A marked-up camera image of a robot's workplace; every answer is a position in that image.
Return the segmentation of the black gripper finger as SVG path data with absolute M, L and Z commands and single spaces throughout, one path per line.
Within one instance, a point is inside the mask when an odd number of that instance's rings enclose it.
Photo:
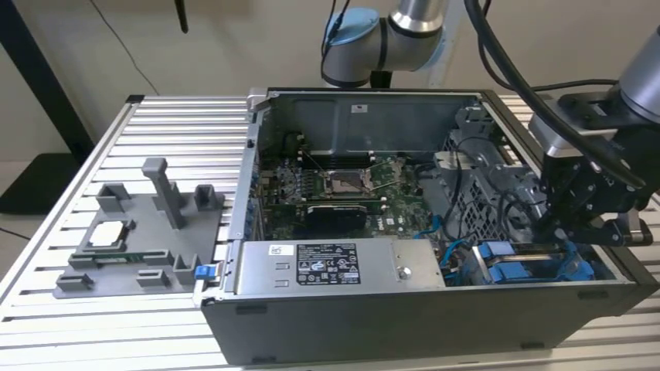
M 566 185 L 548 193 L 545 211 L 533 224 L 533 241 L 550 243 L 568 240 L 570 225 L 580 212 L 580 197 Z
M 650 230 L 640 218 L 640 211 L 618 213 L 614 219 L 594 220 L 566 229 L 568 239 L 574 243 L 602 247 L 641 247 L 650 244 Z

